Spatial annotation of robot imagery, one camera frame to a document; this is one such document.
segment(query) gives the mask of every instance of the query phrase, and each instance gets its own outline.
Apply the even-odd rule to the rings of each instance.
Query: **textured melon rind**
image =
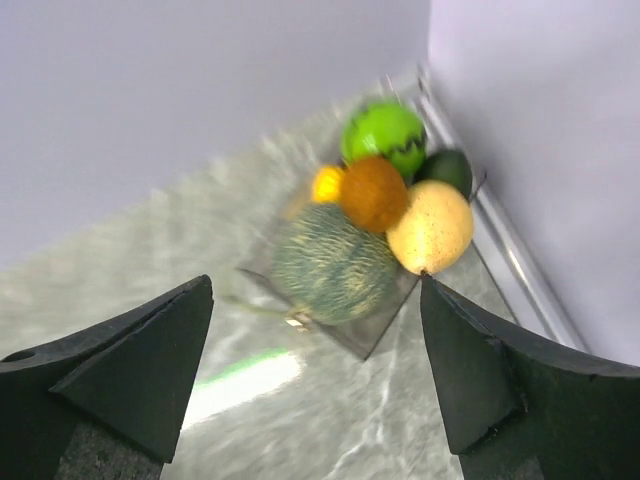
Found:
[[[312,204],[278,235],[271,280],[300,313],[339,325],[383,308],[398,269],[384,235],[356,228],[336,204]]]

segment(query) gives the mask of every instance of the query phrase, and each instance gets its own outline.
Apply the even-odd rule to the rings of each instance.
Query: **gray marble floor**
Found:
[[[332,109],[216,159],[175,187],[0,275],[0,357],[137,306],[201,274],[216,285],[319,162]],[[509,312],[475,250],[440,280]],[[238,278],[255,303],[266,297]],[[217,302],[170,479],[459,479],[414,291],[362,364],[321,333]]]

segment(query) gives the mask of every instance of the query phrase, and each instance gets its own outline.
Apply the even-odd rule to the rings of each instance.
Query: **white baseboard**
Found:
[[[424,69],[417,66],[401,75],[385,77],[380,84],[416,105],[432,144],[464,148],[438,105]],[[476,172],[476,186],[483,173]],[[480,186],[472,209],[476,223],[473,243],[516,323],[550,340],[588,352],[580,333],[533,262],[525,242],[486,184]]]

